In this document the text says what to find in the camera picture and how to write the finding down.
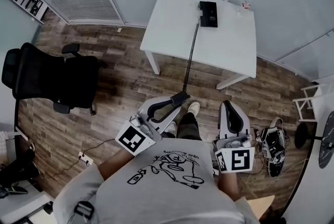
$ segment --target white sneaker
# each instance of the white sneaker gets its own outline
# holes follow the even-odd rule
[[[188,113],[192,113],[195,117],[198,115],[199,112],[199,102],[194,101],[192,104],[190,104],[188,108]]]
[[[165,132],[172,133],[174,136],[176,136],[176,129],[177,129],[177,124],[175,121],[172,121],[168,127],[166,127]]]

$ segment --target black telephone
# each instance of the black telephone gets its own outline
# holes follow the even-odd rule
[[[201,11],[203,11],[203,16],[200,17],[200,26],[218,27],[216,3],[209,1],[200,1],[198,7]]]

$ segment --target gray t-shirt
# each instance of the gray t-shirt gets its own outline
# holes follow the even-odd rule
[[[59,224],[77,222],[79,201],[94,206],[90,223],[259,223],[245,198],[217,188],[209,147],[198,140],[164,138],[106,181],[90,166],[57,197]]]

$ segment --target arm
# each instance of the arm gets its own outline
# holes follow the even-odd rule
[[[121,149],[109,159],[105,160],[98,166],[101,176],[107,180],[110,176],[116,173],[119,169],[129,163],[134,156],[127,150]]]
[[[226,193],[234,202],[241,198],[236,180],[236,173],[220,174],[218,189]]]
[[[245,224],[259,224],[247,200],[239,193],[236,173],[221,174],[218,179],[218,189],[235,202],[239,212],[244,215]]]
[[[98,167],[92,164],[67,183],[53,205],[58,223],[68,222],[79,201],[93,203],[101,184],[133,158],[133,155],[121,149]]]

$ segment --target chair armrest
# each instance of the chair armrest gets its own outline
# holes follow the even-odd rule
[[[53,109],[58,113],[64,113],[64,114],[68,114],[70,110],[68,105],[62,104],[60,102],[54,102]]]
[[[80,44],[78,43],[71,43],[68,45],[63,46],[62,53],[77,53],[80,49]]]

